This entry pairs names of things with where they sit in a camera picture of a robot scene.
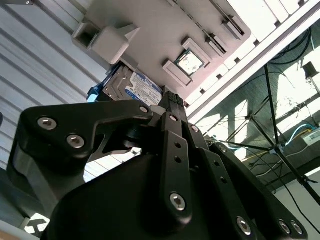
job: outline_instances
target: bolt hole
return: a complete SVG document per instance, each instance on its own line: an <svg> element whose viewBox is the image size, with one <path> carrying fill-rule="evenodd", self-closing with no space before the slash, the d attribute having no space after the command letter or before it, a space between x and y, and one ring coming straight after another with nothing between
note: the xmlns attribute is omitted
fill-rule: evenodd
<svg viewBox="0 0 320 240"><path fill-rule="evenodd" d="M174 160L175 160L178 164L182 163L181 158L178 157L178 156L175 156L175 157L174 157Z"/></svg>
<svg viewBox="0 0 320 240"><path fill-rule="evenodd" d="M174 145L175 145L178 149L181 148L181 145L180 145L178 142L175 142Z"/></svg>
<svg viewBox="0 0 320 240"><path fill-rule="evenodd" d="M73 143L75 143L75 144L79 144L79 143L80 143L80 140L79 140L78 138L76 138L76 137L73 137L73 138L71 139L71 142L73 142Z"/></svg>
<svg viewBox="0 0 320 240"><path fill-rule="evenodd" d="M50 120L43 120L42 123L43 123L43 125L46 125L46 126L52 125L52 121L50 121Z"/></svg>
<svg viewBox="0 0 320 240"><path fill-rule="evenodd" d="M220 177L220 180L221 180L221 182L223 182L224 184L227 184L228 183L228 181L222 176L222 177Z"/></svg>

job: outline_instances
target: corrugated metal wall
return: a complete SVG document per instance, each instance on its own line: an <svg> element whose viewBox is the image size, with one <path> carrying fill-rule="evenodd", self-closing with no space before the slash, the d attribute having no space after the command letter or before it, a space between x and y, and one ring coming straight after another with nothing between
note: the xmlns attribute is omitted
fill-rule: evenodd
<svg viewBox="0 0 320 240"><path fill-rule="evenodd" d="M85 0L40 0L33 6L0 5L0 167L6 168L20 113L30 107L86 101L106 69L73 45ZM92 179L107 166L88 166Z"/></svg>

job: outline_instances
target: black cable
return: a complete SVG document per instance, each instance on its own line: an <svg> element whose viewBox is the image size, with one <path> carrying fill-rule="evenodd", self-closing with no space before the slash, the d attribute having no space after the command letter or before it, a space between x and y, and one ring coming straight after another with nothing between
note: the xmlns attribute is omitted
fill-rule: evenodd
<svg viewBox="0 0 320 240"><path fill-rule="evenodd" d="M284 163L283 162L276 162L274 165L273 165L273 168L276 166L276 165L278 165L277 167L275 167L273 170L278 170L282 165L283 165ZM268 171L265 171L265 172L262 172L262 173L259 173L259 174L255 174L254 176L255 177L262 177L262 176L266 176L267 174L269 174L270 173L270 170L268 170Z"/></svg>
<svg viewBox="0 0 320 240"><path fill-rule="evenodd" d="M269 74L280 74L280 75L286 76L285 74L283 74L282 72L279 72L279 71L271 71L271 72L269 72ZM263 76L265 76L265 75L266 75L266 74L264 73L264 74L261 74L261 75L255 77L254 79L251 79L251 80L248 81L245 85L239 87L237 90L235 90L233 93L231 93L231 95L234 94L234 93L236 93L236 92L238 92L240 89L243 89L245 86L247 86L247 85L248 85L249 83L251 83L252 81L254 81L254 80L258 79L258 78L261 78L261 77L263 77Z"/></svg>
<svg viewBox="0 0 320 240"><path fill-rule="evenodd" d="M282 179L278 176L278 174L272 169L272 167L270 167L261 157L259 157L258 155L256 155L254 152L252 152L251 150L247 149L249 152L251 152L252 154L254 154L257 158L259 158L262 162L264 162L269 168L270 170L277 176L277 178L279 179L279 181L283 184L283 186L285 187L285 189L288 191L288 193L290 194L296 208L298 209L298 211L301 213L301 215L305 218L305 220L308 221L308 223L314 228L314 230L316 230L316 232L318 234L320 234L320 231L316 228L316 226L309 220L309 218L307 218L307 216L301 211L296 199L294 198L294 196L292 195L291 191L289 190L289 188L287 187L287 185L284 183L284 181L282 181Z"/></svg>
<svg viewBox="0 0 320 240"><path fill-rule="evenodd" d="M264 154L262 154L262 156L261 157L258 157L259 159L258 160L256 160L255 162L252 162L252 163L249 163L249 167L253 167L253 166L255 166L256 165L256 163L257 162L259 162L260 161L260 158L263 158L265 155L267 155L267 154L270 154L269 152L266 152L266 153L264 153Z"/></svg>
<svg viewBox="0 0 320 240"><path fill-rule="evenodd" d="M272 62L271 61L269 63L272 64L272 65L287 65L287 64L292 64L292 63L298 61L306 53L306 51L307 51L307 49L309 47L310 41L311 41L311 36L312 36L312 33L311 33L311 29L310 29L306 45L305 45L304 49L302 50L301 54L298 57L296 57L295 59L293 59L291 61L287 61L287 62Z"/></svg>
<svg viewBox="0 0 320 240"><path fill-rule="evenodd" d="M252 169L254 169L255 167L258 167L258 166L265 166L265 165L272 165L272 166L274 166L274 165L277 165L277 164L280 164L280 163L278 163L278 162L273 162L273 163L268 163L268 164L259 163L259 164L254 165L252 168L250 168L250 171L252 171Z"/></svg>
<svg viewBox="0 0 320 240"><path fill-rule="evenodd" d="M295 46L290 48L290 46L294 42L296 42L298 40L298 38L296 38L291 44L289 44L282 52L278 53L271 61L278 60L278 59L282 58L284 55L286 55L287 53L289 53L289 52L295 50L296 48L300 47L305 42L305 40L307 39L309 34L310 34L310 28L305 32L305 34L302 37L302 39Z"/></svg>

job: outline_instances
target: wall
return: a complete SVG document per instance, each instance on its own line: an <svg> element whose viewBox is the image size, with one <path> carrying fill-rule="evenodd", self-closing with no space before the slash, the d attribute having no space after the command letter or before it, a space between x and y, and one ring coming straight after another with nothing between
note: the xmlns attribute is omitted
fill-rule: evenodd
<svg viewBox="0 0 320 240"><path fill-rule="evenodd" d="M320 183L320 171L311 175L309 178ZM313 225L315 225L320 230L320 206L313 200L313 198L308 194L308 192L297 181L293 181L287 184L287 186L304 215L306 215L309 218L309 220L313 223ZM320 184L311 183L311 186L317 192L317 194L320 195ZM306 228L308 232L309 240L320 239L320 235L300 214L288 191L284 187L280 188L276 192L275 196L303 224L303 226Z"/></svg>

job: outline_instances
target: blue label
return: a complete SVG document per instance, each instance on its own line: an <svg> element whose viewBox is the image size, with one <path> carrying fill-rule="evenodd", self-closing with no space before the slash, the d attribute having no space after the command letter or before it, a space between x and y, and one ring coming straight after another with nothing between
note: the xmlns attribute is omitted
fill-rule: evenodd
<svg viewBox="0 0 320 240"><path fill-rule="evenodd" d="M144 76L143 74L136 72L136 74L141 78L142 81L144 81L145 83L148 83L149 85L151 85L155 90L157 90L160 94L162 94L162 90L160 87L158 87L157 85L155 85L154 83L150 82L146 76Z"/></svg>
<svg viewBox="0 0 320 240"><path fill-rule="evenodd" d="M128 89L125 89L126 94L128 94L133 100L138 100L140 102L143 102L140 98L137 97L133 92L129 91Z"/></svg>

